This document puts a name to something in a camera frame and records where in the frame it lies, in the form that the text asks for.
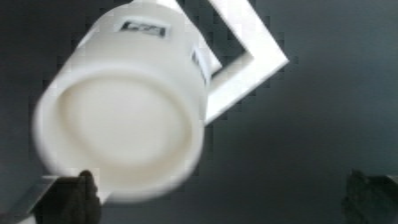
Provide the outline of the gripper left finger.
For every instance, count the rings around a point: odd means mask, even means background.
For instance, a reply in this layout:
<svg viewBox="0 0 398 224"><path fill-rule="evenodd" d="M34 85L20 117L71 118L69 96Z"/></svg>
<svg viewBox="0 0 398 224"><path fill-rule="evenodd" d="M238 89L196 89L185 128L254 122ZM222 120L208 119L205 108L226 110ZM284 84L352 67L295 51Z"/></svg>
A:
<svg viewBox="0 0 398 224"><path fill-rule="evenodd" d="M101 200L94 175L43 176L6 214L0 224L100 224Z"/></svg>

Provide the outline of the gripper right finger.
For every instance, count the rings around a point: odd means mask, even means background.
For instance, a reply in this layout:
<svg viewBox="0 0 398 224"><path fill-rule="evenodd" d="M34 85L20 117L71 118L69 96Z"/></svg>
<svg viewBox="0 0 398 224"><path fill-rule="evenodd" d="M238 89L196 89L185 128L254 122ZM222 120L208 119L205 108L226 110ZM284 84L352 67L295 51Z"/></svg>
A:
<svg viewBox="0 0 398 224"><path fill-rule="evenodd" d="M354 170L343 198L345 224L398 224L398 176Z"/></svg>

